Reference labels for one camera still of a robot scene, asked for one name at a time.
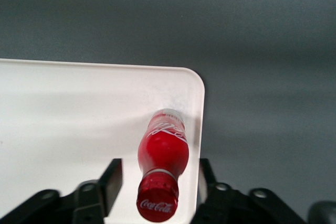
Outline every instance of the red bottle cap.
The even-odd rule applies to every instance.
[[[145,176],[140,185],[137,208],[143,218],[152,222],[170,219],[177,209],[179,197],[175,178],[165,172]]]

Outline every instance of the white plastic board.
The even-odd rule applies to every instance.
[[[179,111],[190,148],[179,207],[188,223],[197,195],[204,85],[192,70],[0,59],[0,217],[43,189],[71,193],[123,158],[112,223],[149,223],[136,209],[139,142],[152,114]]]

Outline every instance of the gray surface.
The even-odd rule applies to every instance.
[[[1,58],[191,68],[218,180],[336,200],[336,0],[0,2]]]

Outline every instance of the coca-cola logo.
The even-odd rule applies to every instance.
[[[169,122],[160,122],[154,127],[154,130],[151,131],[148,136],[155,135],[158,132],[165,132],[167,134],[174,135],[184,142],[187,142],[187,140],[185,139],[184,130],[175,126],[175,124]]]
[[[150,202],[149,199],[144,199],[140,203],[140,207],[143,209],[149,209],[157,212],[171,212],[171,207],[173,204],[168,204],[166,202],[154,203]]]

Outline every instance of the coca-cola bottle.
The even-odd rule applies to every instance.
[[[136,203],[142,217],[162,222],[175,214],[179,197],[177,179],[188,158],[182,117],[171,109],[157,111],[138,150],[143,178]]]

